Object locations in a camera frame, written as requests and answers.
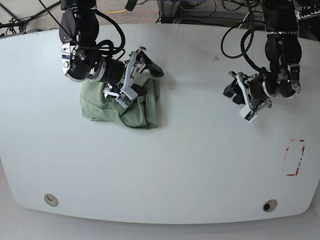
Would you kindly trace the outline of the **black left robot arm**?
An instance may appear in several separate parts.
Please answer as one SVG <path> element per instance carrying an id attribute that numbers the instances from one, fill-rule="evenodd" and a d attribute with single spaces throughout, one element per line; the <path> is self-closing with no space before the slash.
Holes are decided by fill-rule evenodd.
<path id="1" fill-rule="evenodd" d="M 245 61 L 257 71 L 250 79 L 243 75 L 244 90 L 236 79 L 223 91 L 223 95 L 231 98 L 238 105 L 245 103 L 245 93 L 254 106 L 262 105 L 275 97 L 293 98 L 301 90 L 300 61 L 302 47 L 298 40 L 298 23 L 295 15 L 295 5 L 292 0 L 261 1 L 263 22 L 256 26 L 256 20 L 250 1 L 246 1 L 248 17 L 243 20 L 250 28 L 243 34 L 240 41 L 241 53 L 234 59 L 244 57 Z M 269 69 L 257 66 L 248 56 L 254 34 L 257 31 L 267 32 L 264 52 L 269 61 Z"/>

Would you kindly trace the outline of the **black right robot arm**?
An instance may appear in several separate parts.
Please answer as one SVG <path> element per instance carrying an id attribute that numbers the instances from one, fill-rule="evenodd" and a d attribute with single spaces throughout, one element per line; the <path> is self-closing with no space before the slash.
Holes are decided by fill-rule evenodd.
<path id="1" fill-rule="evenodd" d="M 116 99 L 133 100 L 147 91 L 132 81 L 135 74 L 148 70 L 156 78 L 163 70 L 140 47 L 130 54 L 127 61 L 114 56 L 125 52 L 126 37 L 121 27 L 109 16 L 97 9 L 94 0 L 63 0 L 59 23 L 63 74 L 74 82 L 97 82 L 104 84 L 104 95 Z M 120 36 L 120 44 L 110 39 L 97 42 L 100 25 L 98 17 L 111 23 Z"/>

